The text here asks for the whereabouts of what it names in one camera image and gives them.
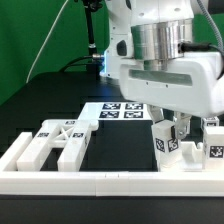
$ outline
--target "white block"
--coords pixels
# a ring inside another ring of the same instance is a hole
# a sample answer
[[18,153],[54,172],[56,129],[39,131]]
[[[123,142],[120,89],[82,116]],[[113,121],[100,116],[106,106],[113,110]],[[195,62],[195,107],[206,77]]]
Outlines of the white block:
[[219,118],[211,117],[211,118],[202,118],[201,119],[201,130],[204,131],[205,127],[217,127],[219,126]]
[[205,170],[224,170],[224,127],[205,127],[203,151]]
[[180,140],[173,139],[171,128],[174,122],[164,120],[152,125],[156,160],[159,166],[170,167],[181,160]]
[[31,132],[22,132],[0,159],[0,171],[17,171],[16,162],[31,140]]
[[39,171],[51,152],[50,141],[60,132],[56,123],[44,125],[17,161],[19,171]]
[[61,172],[79,171],[91,138],[91,123],[77,121],[57,164]]
[[96,179],[96,196],[129,196],[129,172],[107,173]]

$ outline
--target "cable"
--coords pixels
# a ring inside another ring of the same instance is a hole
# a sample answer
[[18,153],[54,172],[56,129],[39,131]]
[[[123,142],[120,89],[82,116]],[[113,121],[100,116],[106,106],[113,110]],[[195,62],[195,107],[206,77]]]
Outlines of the cable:
[[[87,65],[93,65],[92,63],[83,63],[83,64],[71,64],[69,66],[67,66],[66,69],[70,68],[70,67],[77,67],[77,66],[87,66]],[[102,66],[102,63],[95,63],[94,65],[96,66]]]
[[31,75],[32,75],[32,72],[33,72],[33,70],[34,70],[34,67],[36,66],[37,61],[39,60],[40,55],[42,54],[42,52],[43,52],[43,50],[44,50],[46,44],[48,43],[48,40],[50,39],[51,34],[53,33],[54,28],[55,28],[55,26],[57,25],[58,20],[60,19],[61,14],[63,13],[65,7],[66,7],[67,4],[68,4],[68,2],[69,2],[69,0],[66,0],[65,3],[62,5],[62,7],[61,7],[61,9],[60,9],[60,11],[59,11],[59,13],[58,13],[58,15],[57,15],[57,17],[56,17],[56,19],[55,19],[53,25],[52,25],[52,27],[51,27],[49,33],[48,33],[48,35],[47,35],[47,37],[46,37],[46,39],[45,39],[45,41],[44,41],[44,43],[43,43],[43,45],[42,45],[42,47],[40,48],[40,50],[39,50],[39,52],[38,52],[38,54],[37,54],[37,56],[36,56],[36,58],[35,58],[35,60],[34,60],[34,62],[33,62],[33,64],[32,64],[32,66],[31,66],[31,68],[30,68],[30,71],[29,71],[28,76],[27,76],[27,79],[26,79],[26,83],[29,82],[29,79],[30,79],[30,77],[31,77]]
[[79,58],[76,58],[72,61],[70,61],[67,65],[65,65],[63,68],[61,68],[59,70],[59,72],[65,72],[65,70],[70,67],[72,64],[76,63],[76,62],[79,62],[79,61],[82,61],[82,60],[86,60],[86,59],[92,59],[93,57],[92,56],[83,56],[83,57],[79,57]]
[[211,28],[214,31],[214,34],[216,36],[217,42],[218,42],[218,47],[220,49],[220,51],[223,52],[224,48],[223,48],[223,40],[222,40],[222,35],[218,29],[218,27],[216,26],[214,20],[212,19],[211,15],[209,14],[208,10],[205,8],[205,6],[203,5],[203,3],[201,2],[201,0],[197,0],[198,5],[200,6],[204,16],[206,17],[209,25],[211,26]]

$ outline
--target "black surface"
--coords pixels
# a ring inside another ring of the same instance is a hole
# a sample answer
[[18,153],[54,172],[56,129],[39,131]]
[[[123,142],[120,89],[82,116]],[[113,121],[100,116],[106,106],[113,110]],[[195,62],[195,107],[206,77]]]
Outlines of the black surface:
[[211,14],[224,13],[224,4],[221,0],[209,0],[208,11]]
[[[85,102],[104,101],[122,102],[124,99],[119,88],[103,85],[93,75],[38,75],[0,107],[0,151],[3,153],[20,132],[36,133],[45,119],[76,119]],[[93,133],[82,170],[155,170],[151,131],[147,130],[149,123],[100,122],[99,131]],[[134,139],[136,133],[143,135]],[[193,118],[188,140],[199,141],[201,137],[200,120]],[[131,141],[132,148],[122,147]],[[116,147],[123,150],[118,156],[111,151]],[[60,150],[54,152],[53,156],[59,156]],[[0,223],[223,223],[223,208],[223,198],[1,195]]]

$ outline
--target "metal cylinder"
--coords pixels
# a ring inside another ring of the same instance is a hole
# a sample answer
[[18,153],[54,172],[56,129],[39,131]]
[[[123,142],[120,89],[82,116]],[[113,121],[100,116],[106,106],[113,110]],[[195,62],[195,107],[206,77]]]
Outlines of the metal cylinder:
[[166,61],[182,57],[181,42],[192,42],[192,20],[139,25],[131,28],[137,60]]

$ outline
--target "black cable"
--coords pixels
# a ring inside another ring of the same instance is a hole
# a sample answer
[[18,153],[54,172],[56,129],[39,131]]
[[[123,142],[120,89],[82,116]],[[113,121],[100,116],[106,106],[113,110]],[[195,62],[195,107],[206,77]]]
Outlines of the black cable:
[[59,72],[65,72],[65,70],[70,67],[70,65],[76,63],[76,62],[79,62],[79,61],[82,61],[82,60],[86,60],[86,59],[92,59],[92,56],[83,56],[83,57],[79,57],[79,58],[76,58],[72,61],[70,61],[67,65],[65,65],[63,68],[61,68],[59,70]]
[[[87,66],[87,65],[92,65],[91,63],[84,63],[84,64],[72,64],[72,65],[69,65],[68,67],[67,67],[67,69],[68,68],[70,68],[70,67],[76,67],[76,66]],[[98,65],[98,66],[102,66],[102,63],[96,63],[95,65]]]

